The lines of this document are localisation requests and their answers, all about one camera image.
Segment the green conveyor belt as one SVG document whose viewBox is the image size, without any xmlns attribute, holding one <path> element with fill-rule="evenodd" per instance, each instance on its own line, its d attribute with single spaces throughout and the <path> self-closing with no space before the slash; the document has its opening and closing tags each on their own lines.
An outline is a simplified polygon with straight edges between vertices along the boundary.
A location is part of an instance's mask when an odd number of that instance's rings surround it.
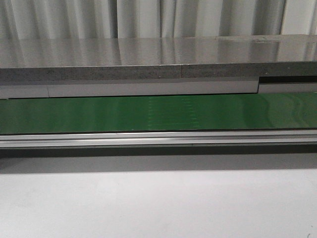
<svg viewBox="0 0 317 238">
<path fill-rule="evenodd" d="M 316 128 L 316 93 L 5 99 L 0 132 Z"/>
</svg>

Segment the white pleated curtain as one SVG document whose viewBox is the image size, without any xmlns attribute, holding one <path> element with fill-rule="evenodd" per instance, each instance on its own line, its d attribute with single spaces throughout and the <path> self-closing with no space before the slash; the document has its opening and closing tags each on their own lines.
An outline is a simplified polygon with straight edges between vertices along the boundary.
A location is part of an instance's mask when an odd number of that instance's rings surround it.
<svg viewBox="0 0 317 238">
<path fill-rule="evenodd" d="M 3 39 L 172 38 L 317 32 L 314 0 L 3 0 Z"/>
</svg>

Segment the aluminium front conveyor rail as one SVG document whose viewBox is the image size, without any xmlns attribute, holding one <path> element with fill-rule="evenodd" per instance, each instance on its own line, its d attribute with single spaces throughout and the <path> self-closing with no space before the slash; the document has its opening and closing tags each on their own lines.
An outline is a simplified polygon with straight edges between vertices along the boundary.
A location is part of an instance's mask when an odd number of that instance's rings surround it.
<svg viewBox="0 0 317 238">
<path fill-rule="evenodd" d="M 1 148 L 315 143 L 315 129 L 2 135 Z"/>
</svg>

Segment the grey rear rail right segment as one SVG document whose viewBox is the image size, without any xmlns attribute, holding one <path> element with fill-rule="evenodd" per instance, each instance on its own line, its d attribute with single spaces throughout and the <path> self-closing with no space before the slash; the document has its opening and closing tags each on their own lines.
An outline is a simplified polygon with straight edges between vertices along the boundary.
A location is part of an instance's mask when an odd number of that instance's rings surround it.
<svg viewBox="0 0 317 238">
<path fill-rule="evenodd" d="M 316 92 L 316 83 L 273 83 L 259 84 L 258 93 L 301 93 Z"/>
</svg>

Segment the grey rear conveyor rail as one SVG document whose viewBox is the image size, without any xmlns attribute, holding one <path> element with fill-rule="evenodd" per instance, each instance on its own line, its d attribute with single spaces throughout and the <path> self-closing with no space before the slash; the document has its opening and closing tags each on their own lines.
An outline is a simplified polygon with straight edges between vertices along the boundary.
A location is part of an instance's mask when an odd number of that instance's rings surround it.
<svg viewBox="0 0 317 238">
<path fill-rule="evenodd" d="M 1 99 L 256 93 L 259 77 L 1 83 Z"/>
</svg>

